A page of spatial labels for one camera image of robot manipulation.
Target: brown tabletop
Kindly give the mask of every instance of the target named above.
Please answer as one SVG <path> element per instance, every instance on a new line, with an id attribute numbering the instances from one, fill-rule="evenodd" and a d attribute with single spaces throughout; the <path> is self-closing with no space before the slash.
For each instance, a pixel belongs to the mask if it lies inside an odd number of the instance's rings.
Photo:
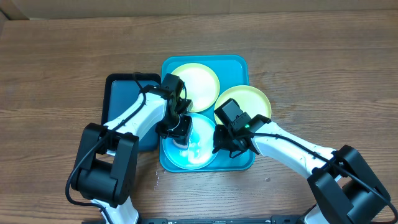
<path id="1" fill-rule="evenodd" d="M 247 61 L 282 128 L 358 149 L 398 205 L 398 11 L 8 21 L 0 222 L 99 218 L 64 190 L 83 128 L 100 122 L 105 78 L 160 73 L 174 55 L 218 54 Z M 143 217 L 240 218 L 301 214 L 315 199 L 303 177 L 269 157 L 242 172 L 176 174 L 155 151 L 139 155 L 132 202 Z M 391 218 L 387 208 L 378 216 Z"/>

